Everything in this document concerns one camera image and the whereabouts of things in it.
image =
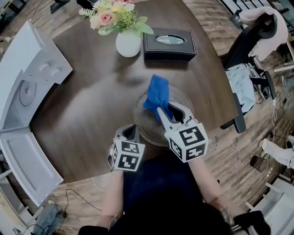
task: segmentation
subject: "wooden floor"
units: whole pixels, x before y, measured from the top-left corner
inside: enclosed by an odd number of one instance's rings
[[[19,29],[30,18],[32,18],[33,25],[51,37],[83,20],[78,15],[79,6],[74,0],[51,15],[49,6],[53,2],[52,0],[29,0],[22,12],[2,35],[6,36],[12,30]],[[226,53],[240,31],[229,20],[230,14],[224,6],[218,0],[184,0],[184,2],[203,26],[217,53],[219,55]],[[281,94],[281,98],[279,95],[276,98],[276,135],[285,136],[289,130],[294,129],[294,96],[288,98],[284,112],[279,103],[283,103],[284,98],[293,94],[294,90],[282,87],[280,78],[282,73],[273,73],[273,68],[282,64],[282,59],[276,52],[273,52],[262,64],[264,69],[270,72],[276,91]],[[284,73],[284,75],[289,74],[291,74],[291,71]],[[257,102],[261,101],[258,94],[256,94],[256,97]],[[215,129],[208,134],[210,144],[208,154],[205,157],[206,163],[213,175],[220,180],[225,194],[245,209],[244,203],[246,201],[253,203],[266,182],[269,167],[259,173],[249,166],[249,161],[252,156],[259,155],[261,151],[257,147],[258,141],[269,138],[269,132],[273,130],[272,111],[273,106],[270,98],[260,105],[254,105],[253,109],[246,115],[247,131],[245,133],[237,134],[235,129],[231,127],[227,130]],[[282,147],[285,146],[282,139],[276,138],[275,142]],[[273,163],[273,159],[270,159],[268,165]],[[273,168],[273,174],[267,179],[268,182],[278,173],[281,167],[278,163],[274,163]],[[67,205],[66,189],[74,189],[94,206],[100,208],[103,191],[97,189],[92,179],[60,185],[50,198],[62,209]],[[25,203],[34,210],[31,201],[26,198],[21,189],[19,189],[19,192]],[[62,224],[60,233],[77,234],[81,226],[96,224],[99,219],[99,211],[92,208],[73,192],[68,191],[68,195],[68,217]]]

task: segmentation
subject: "tissue box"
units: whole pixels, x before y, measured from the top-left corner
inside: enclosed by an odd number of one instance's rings
[[[174,28],[152,28],[143,34],[145,61],[189,62],[196,55],[192,32]]]

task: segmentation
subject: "dark wooden tabletop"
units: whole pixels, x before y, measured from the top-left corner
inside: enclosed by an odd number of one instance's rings
[[[117,34],[99,36],[84,20],[54,42],[73,67],[42,104],[31,129],[50,162],[73,182],[109,172],[108,149],[117,128],[134,123],[138,98],[153,74],[169,80],[193,103],[195,118],[207,132],[237,115],[222,64],[204,30],[181,0],[149,0],[136,4],[151,27],[192,30],[197,55],[188,63],[144,62],[115,48]],[[147,145],[146,157],[165,151]]]

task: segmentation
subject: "white vase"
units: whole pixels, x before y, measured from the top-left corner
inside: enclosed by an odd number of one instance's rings
[[[133,57],[141,49],[141,38],[133,32],[119,33],[115,41],[116,50],[124,57]]]

